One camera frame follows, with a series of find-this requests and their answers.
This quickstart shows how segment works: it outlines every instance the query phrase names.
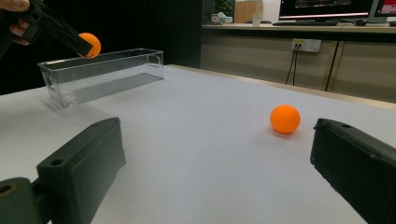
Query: transparent box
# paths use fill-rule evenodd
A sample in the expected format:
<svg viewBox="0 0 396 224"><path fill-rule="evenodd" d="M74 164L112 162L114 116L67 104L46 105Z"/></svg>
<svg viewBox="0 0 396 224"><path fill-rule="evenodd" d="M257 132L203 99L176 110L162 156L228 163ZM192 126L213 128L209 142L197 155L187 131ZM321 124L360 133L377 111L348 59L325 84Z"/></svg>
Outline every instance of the transparent box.
<svg viewBox="0 0 396 224"><path fill-rule="evenodd" d="M49 97L68 107L163 79L163 52L129 49L38 66Z"/></svg>

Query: cup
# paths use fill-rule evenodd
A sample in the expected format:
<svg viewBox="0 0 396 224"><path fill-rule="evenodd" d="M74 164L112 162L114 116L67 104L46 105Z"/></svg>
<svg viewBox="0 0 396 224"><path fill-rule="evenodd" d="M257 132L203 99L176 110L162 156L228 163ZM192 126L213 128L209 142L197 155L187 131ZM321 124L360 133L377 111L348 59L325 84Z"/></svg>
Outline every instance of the cup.
<svg viewBox="0 0 396 224"><path fill-rule="evenodd" d="M252 13L253 26L260 26L261 22L262 22L262 12L253 12Z"/></svg>

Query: box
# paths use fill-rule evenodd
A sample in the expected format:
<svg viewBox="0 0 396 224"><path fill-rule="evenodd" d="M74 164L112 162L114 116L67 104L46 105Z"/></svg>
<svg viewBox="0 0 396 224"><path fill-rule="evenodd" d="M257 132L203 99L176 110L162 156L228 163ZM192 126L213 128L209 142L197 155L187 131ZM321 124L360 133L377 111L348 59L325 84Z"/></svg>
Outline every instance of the box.
<svg viewBox="0 0 396 224"><path fill-rule="evenodd" d="M38 66L49 97L68 107L163 79L163 52L129 49Z"/></svg>

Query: orange ball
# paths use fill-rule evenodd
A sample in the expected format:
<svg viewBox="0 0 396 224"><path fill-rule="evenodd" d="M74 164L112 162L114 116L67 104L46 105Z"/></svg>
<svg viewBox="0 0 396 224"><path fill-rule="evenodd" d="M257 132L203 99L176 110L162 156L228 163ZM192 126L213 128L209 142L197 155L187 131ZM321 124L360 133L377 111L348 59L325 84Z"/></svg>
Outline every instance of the orange ball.
<svg viewBox="0 0 396 224"><path fill-rule="evenodd" d="M271 112L271 125L279 133L292 133L300 125L300 113L292 105L279 105Z"/></svg>
<svg viewBox="0 0 396 224"><path fill-rule="evenodd" d="M98 56L100 53L100 50L101 50L101 44L100 44L99 39L90 33L81 33L81 34L79 34L79 36L92 45L92 48L91 48L90 52L88 52L87 55L85 55L85 56L80 55L80 56L86 57L86 58L94 58L94 57Z"/></svg>

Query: hand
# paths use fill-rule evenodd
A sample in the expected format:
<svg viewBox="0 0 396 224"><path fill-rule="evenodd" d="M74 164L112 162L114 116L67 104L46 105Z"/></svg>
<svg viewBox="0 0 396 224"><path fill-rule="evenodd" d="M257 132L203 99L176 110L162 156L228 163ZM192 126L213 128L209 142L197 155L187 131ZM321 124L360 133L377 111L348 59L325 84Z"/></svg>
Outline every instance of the hand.
<svg viewBox="0 0 396 224"><path fill-rule="evenodd" d="M28 0L0 0L0 21L5 15L6 11L26 11L29 9L30 3ZM19 20L18 24L11 24L9 26L9 31L17 37L14 39L14 42L28 45L25 39L21 38L29 23L26 21Z"/></svg>

